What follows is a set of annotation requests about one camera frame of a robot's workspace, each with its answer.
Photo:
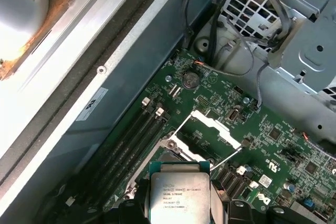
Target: capacitor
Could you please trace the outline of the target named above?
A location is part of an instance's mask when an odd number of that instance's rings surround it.
[[[284,183],[284,189],[290,191],[291,193],[295,192],[295,185],[293,185],[292,183],[286,182]]]

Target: ram slot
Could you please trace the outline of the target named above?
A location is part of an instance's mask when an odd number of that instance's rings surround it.
[[[104,184],[105,174],[113,170],[114,166],[127,158],[127,154],[131,152],[137,139],[142,134],[145,134],[150,124],[155,120],[155,113],[150,114],[148,111],[143,111],[143,113],[136,118],[135,121],[130,124],[130,127],[124,131],[118,139],[118,144],[115,148],[112,148],[108,153],[106,158],[103,158],[99,163],[99,166],[96,167],[96,172],[91,175],[89,183],[86,184],[85,192],[79,197],[80,202],[82,200],[87,201],[90,198],[89,195],[92,195],[97,189],[97,185]]]
[[[115,174],[119,166],[130,158],[136,146],[142,141],[143,136],[146,135],[147,131],[152,127],[154,121],[155,113],[151,114],[145,122],[142,122],[141,128],[136,131],[134,135],[127,134],[128,141],[125,148],[118,151],[117,155],[112,159],[115,162],[109,162],[109,165],[104,169],[104,172],[99,176],[94,186],[91,187],[90,197],[86,199],[86,203],[91,202],[92,197],[96,198],[100,191],[104,191],[104,188],[110,182],[111,174]]]
[[[119,163],[118,169],[115,172],[111,172],[107,180],[109,181],[107,187],[103,191],[99,192],[98,197],[93,201],[95,205],[104,205],[108,199],[113,195],[114,191],[118,187],[119,183],[123,181],[130,172],[134,170],[135,164],[144,155],[146,147],[153,142],[153,139],[157,136],[160,130],[163,128],[165,121],[159,120],[152,124],[152,127],[147,131],[146,135],[141,138],[136,149],[130,155],[130,158],[125,163]]]

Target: screw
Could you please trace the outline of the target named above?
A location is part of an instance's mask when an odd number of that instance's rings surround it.
[[[215,160],[213,158],[208,158],[208,161],[210,162],[210,164],[215,164]]]
[[[175,143],[173,141],[169,141],[167,146],[168,146],[169,149],[173,149],[173,148],[175,148]]]
[[[236,205],[236,207],[243,207],[244,203],[241,202],[241,201],[235,201],[235,205]]]
[[[243,98],[243,104],[248,105],[250,103],[250,98],[249,97],[244,97]]]
[[[166,82],[171,82],[173,80],[173,77],[168,74],[164,79],[166,80]]]
[[[273,209],[274,212],[276,212],[277,214],[281,214],[283,215],[285,213],[285,211],[282,208],[276,207]]]
[[[104,73],[106,73],[106,71],[107,71],[107,69],[104,66],[99,66],[97,68],[97,73],[104,74]]]

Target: intel xeon processor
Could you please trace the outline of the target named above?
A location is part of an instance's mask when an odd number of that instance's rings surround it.
[[[210,179],[207,173],[154,173],[151,177],[152,224],[209,224]]]

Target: label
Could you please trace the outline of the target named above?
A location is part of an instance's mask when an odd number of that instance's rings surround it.
[[[266,188],[268,188],[271,183],[272,183],[272,179],[267,177],[265,174],[263,174],[259,180],[259,184],[261,184],[262,186]]]
[[[71,205],[75,202],[75,198],[73,197],[70,197],[67,199],[67,201],[65,202],[65,204],[68,206],[68,207],[71,207]]]
[[[270,204],[271,199],[267,198],[264,194],[258,194],[257,195],[258,199],[261,200],[266,206],[268,206],[268,204]]]
[[[90,114],[94,111],[94,109],[97,107],[101,99],[106,95],[108,89],[105,88],[99,88],[97,93],[92,97],[92,99],[89,101],[89,103],[86,105],[85,109],[79,114],[76,121],[85,121]]]

